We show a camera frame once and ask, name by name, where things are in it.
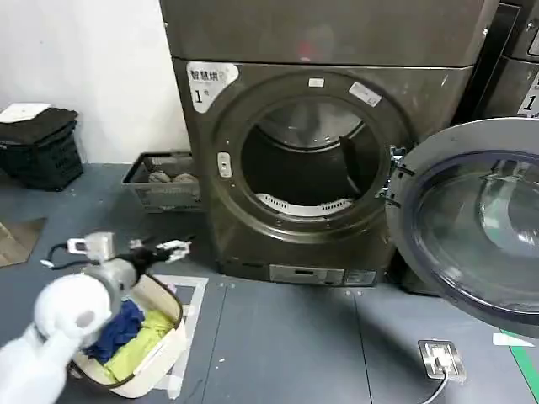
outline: white wall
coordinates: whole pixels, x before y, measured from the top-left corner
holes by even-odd
[[[133,162],[189,141],[158,0],[0,0],[0,109],[80,113],[88,162]]]

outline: white label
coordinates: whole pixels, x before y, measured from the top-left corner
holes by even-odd
[[[355,82],[352,84],[352,87],[350,87],[348,92],[359,98],[364,103],[369,104],[373,108],[376,107],[380,101],[382,101],[381,95],[376,94],[374,91],[365,87],[360,82]]]
[[[522,100],[522,105],[519,108],[519,116],[527,116],[528,118],[537,118],[539,116],[539,73],[533,79],[530,85],[528,94]]]
[[[187,77],[193,107],[196,112],[205,114],[222,90],[237,80],[239,70],[233,63],[190,61]]]
[[[232,164],[230,163],[230,154],[225,152],[217,153],[217,166],[219,167],[219,174],[223,178],[232,177]]]
[[[309,87],[323,87],[323,78],[309,78]]]
[[[0,122],[3,122],[4,124],[11,124],[12,122],[19,122],[21,120],[32,120],[50,106],[50,104],[37,103],[11,104],[4,111],[2,111],[2,113],[0,113]]]

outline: electrical socket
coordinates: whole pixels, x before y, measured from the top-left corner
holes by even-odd
[[[451,341],[419,341],[419,351],[423,358],[423,363],[427,375],[431,379],[443,379],[444,370],[436,363],[436,358],[445,356],[449,362],[448,375],[449,380],[466,380],[466,371],[462,364],[461,355]]]

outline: washing machine base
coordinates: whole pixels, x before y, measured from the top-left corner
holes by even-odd
[[[338,268],[315,268],[270,263],[241,263],[236,260],[219,262],[222,274],[237,278],[262,280],[287,284],[312,284],[320,286],[374,286],[384,275],[383,271],[365,271]]]

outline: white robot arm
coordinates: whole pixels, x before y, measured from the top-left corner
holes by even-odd
[[[41,291],[34,323],[0,349],[0,404],[54,403],[66,384],[72,356],[97,341],[99,331],[119,312],[125,293],[154,263],[184,258],[189,245],[172,241],[149,249],[137,241],[131,242],[128,254],[116,257],[111,233],[69,240],[68,252],[83,253],[99,264],[56,279]],[[55,267],[50,260],[42,263]]]

